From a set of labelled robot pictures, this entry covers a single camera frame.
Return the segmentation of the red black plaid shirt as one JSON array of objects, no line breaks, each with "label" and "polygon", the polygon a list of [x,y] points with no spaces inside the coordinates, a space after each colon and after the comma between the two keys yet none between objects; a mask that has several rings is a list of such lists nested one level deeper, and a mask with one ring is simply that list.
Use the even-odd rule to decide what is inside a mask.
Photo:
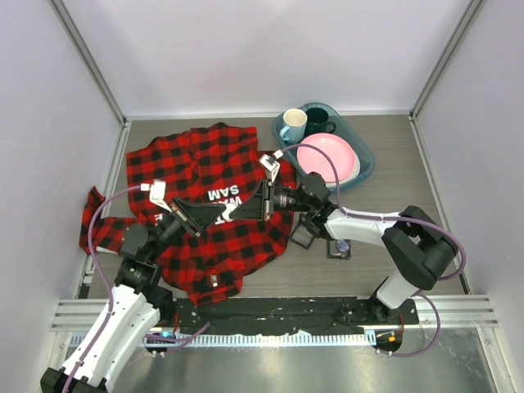
[{"label": "red black plaid shirt", "polygon": [[[130,187],[166,183],[165,199],[179,197],[193,203],[232,203],[239,206],[255,191],[265,172],[259,159],[257,129],[225,123],[192,128],[154,138],[126,157]],[[84,207],[79,246],[120,252],[124,229],[130,224],[152,227],[166,215],[149,202],[145,192],[128,194],[131,217],[94,219],[106,198],[92,188]],[[277,212],[268,221],[225,221],[220,216],[199,237],[177,240],[157,260],[163,279],[188,294],[196,305],[235,296],[242,279],[278,258],[287,248],[293,214]]]}]

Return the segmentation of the blue round brooch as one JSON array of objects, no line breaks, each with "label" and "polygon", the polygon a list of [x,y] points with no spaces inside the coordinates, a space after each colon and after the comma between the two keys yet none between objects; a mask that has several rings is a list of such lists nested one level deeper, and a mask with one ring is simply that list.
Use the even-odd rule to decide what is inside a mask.
[{"label": "blue round brooch", "polygon": [[339,240],[337,242],[337,249],[340,251],[340,253],[345,253],[350,249],[350,243],[346,242],[345,240]]}]

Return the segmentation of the brown round brooch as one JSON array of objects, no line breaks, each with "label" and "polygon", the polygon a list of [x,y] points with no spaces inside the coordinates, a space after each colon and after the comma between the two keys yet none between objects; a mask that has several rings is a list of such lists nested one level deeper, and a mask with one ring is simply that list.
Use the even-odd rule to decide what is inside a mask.
[{"label": "brown round brooch", "polygon": [[233,211],[235,211],[235,209],[237,208],[236,205],[232,204],[232,203],[228,203],[228,204],[225,204],[225,210],[224,212],[222,213],[222,218],[225,220],[225,221],[232,221],[233,219],[231,218],[231,213]]}]

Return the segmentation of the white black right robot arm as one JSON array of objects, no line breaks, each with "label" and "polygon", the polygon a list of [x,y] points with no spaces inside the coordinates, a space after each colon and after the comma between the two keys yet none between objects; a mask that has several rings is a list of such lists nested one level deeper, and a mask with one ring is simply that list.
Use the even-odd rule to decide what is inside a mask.
[{"label": "white black right robot arm", "polygon": [[370,296],[368,312],[377,322],[389,323],[408,298],[431,290],[442,278],[457,254],[456,241],[417,206],[393,215],[378,215],[346,210],[330,196],[323,178],[316,173],[307,174],[295,189],[265,179],[228,217],[264,221],[277,212],[297,212],[299,223],[314,238],[384,248],[396,271]]}]

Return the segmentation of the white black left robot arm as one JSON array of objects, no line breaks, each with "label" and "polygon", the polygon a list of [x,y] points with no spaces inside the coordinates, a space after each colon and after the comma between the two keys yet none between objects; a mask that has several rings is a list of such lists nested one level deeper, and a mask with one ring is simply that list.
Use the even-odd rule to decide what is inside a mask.
[{"label": "white black left robot arm", "polygon": [[167,214],[155,226],[137,223],[124,229],[123,260],[108,301],[79,348],[59,369],[44,372],[43,392],[113,391],[146,334],[173,320],[173,293],[159,287],[162,268],[156,261],[183,235],[202,235],[227,208],[179,198],[166,208]]}]

